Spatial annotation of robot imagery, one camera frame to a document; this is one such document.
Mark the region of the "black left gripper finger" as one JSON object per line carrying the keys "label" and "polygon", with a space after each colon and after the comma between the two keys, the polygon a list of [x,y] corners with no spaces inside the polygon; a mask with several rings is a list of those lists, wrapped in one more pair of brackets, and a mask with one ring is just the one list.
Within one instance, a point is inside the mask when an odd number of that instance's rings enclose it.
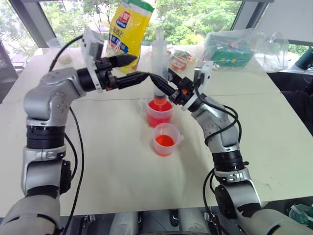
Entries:
{"label": "black left gripper finger", "polygon": [[113,68],[120,68],[129,65],[135,59],[137,59],[135,55],[123,54],[109,57],[109,62]]}
{"label": "black left gripper finger", "polygon": [[149,74],[147,72],[141,72],[141,71],[129,73],[126,76],[123,76],[117,79],[117,87],[118,89],[124,89],[127,87],[140,84],[148,76]]}

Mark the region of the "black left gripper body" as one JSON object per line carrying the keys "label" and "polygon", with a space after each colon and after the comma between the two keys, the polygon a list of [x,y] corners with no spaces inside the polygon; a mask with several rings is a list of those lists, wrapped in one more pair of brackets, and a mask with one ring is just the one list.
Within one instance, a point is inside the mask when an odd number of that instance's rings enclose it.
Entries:
{"label": "black left gripper body", "polygon": [[117,57],[103,57],[95,61],[97,91],[110,91],[117,89],[117,77],[112,74],[112,69],[118,67]]}

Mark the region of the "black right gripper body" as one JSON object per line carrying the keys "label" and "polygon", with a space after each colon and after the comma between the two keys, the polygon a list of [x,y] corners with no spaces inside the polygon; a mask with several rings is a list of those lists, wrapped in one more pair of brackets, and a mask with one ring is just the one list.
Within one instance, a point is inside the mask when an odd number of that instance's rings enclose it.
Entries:
{"label": "black right gripper body", "polygon": [[169,100],[176,105],[185,105],[194,94],[193,81],[187,77],[175,77],[171,81],[177,86],[177,89],[169,96]]}

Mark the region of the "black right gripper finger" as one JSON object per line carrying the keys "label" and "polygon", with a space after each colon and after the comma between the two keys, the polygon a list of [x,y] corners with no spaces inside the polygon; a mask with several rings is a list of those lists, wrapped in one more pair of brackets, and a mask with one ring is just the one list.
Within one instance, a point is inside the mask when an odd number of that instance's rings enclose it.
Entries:
{"label": "black right gripper finger", "polygon": [[173,70],[168,69],[168,81],[175,85],[180,85],[182,84],[183,79],[177,75]]}
{"label": "black right gripper finger", "polygon": [[155,86],[154,96],[171,97],[176,92],[176,90],[172,88],[160,75],[149,73],[149,76]]}

